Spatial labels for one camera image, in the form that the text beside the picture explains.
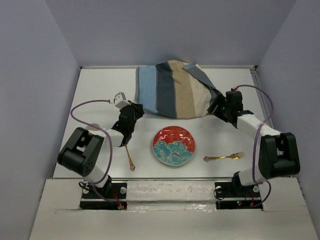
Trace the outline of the striped blue beige placemat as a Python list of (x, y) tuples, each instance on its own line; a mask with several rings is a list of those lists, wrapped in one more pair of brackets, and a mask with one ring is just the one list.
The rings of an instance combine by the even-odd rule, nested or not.
[(169, 60), (139, 66), (135, 75), (135, 101), (164, 118), (205, 117), (221, 93), (198, 64)]

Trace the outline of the gold fork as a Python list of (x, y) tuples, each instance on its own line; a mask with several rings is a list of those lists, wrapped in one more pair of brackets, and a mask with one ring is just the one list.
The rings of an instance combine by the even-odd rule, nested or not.
[(245, 157), (245, 153), (242, 152), (237, 152), (237, 153), (232, 153), (231, 155), (226, 155), (226, 156), (205, 156), (203, 160), (205, 162), (210, 162), (214, 160), (222, 160), (222, 159), (232, 159), (232, 160), (238, 160), (241, 158)]

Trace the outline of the gold spoon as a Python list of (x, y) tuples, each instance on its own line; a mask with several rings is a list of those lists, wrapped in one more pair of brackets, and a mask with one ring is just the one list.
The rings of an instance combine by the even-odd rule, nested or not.
[(136, 169), (136, 166), (135, 166), (135, 164), (134, 164), (134, 162), (133, 162), (133, 160), (132, 160), (132, 158), (131, 158), (131, 155), (130, 155), (130, 153), (129, 153), (128, 145), (127, 145), (127, 144), (125, 145), (125, 150), (126, 150), (127, 157), (128, 157), (128, 161), (129, 161), (129, 169), (130, 169), (132, 172), (134, 172), (135, 169)]

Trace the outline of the red floral ceramic plate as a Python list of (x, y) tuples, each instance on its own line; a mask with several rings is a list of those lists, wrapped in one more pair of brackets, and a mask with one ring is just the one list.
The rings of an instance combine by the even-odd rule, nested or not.
[(196, 151), (192, 134), (181, 126), (160, 129), (152, 140), (152, 152), (159, 162), (170, 167), (188, 163)]

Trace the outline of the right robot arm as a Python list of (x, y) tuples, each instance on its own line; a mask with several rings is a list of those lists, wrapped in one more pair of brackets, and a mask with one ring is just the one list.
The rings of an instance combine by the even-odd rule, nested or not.
[(294, 134), (277, 131), (243, 108), (240, 91), (219, 93), (208, 112), (232, 124), (254, 140), (252, 166), (234, 173), (231, 181), (217, 183), (214, 195), (224, 198), (243, 198), (255, 186), (274, 178), (296, 175), (301, 170)]

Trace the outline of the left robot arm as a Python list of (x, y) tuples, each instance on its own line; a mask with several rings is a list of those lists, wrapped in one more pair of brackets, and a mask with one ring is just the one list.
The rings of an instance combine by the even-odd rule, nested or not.
[[(142, 104), (122, 100), (114, 105), (119, 108), (120, 114), (112, 128), (104, 130), (98, 127), (96, 131), (76, 128), (57, 157), (59, 165), (83, 177), (91, 184), (94, 193), (102, 199), (106, 198), (112, 189), (112, 178), (108, 172), (111, 168), (113, 148), (127, 146), (137, 120), (144, 115)], [(103, 143), (109, 144), (106, 170), (102, 170), (97, 164)]]

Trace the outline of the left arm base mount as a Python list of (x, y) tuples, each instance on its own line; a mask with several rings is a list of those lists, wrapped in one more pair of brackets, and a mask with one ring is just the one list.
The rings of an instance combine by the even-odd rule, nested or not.
[(78, 182), (81, 188), (79, 208), (82, 210), (126, 210), (127, 182), (113, 181), (106, 190), (93, 188), (86, 180)]

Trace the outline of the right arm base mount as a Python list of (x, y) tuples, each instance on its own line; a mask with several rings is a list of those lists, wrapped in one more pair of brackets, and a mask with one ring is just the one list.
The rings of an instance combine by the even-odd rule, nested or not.
[(213, 196), (217, 210), (263, 209), (258, 185), (233, 188), (231, 181), (218, 181)]

